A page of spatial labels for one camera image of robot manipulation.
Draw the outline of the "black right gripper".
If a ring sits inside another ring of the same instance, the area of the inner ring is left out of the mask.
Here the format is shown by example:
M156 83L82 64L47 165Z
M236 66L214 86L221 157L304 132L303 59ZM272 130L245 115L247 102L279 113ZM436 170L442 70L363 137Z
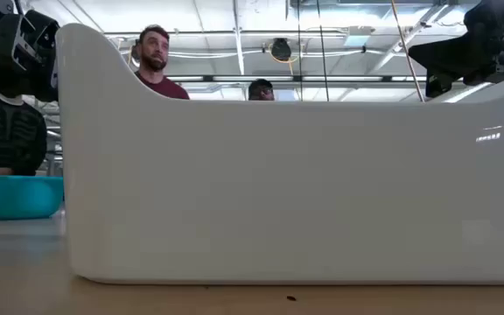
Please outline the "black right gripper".
M464 24L470 41L452 38L413 45L408 50L426 69L426 97L450 91L452 83L462 77L468 86L504 81L504 0L480 1L465 14Z

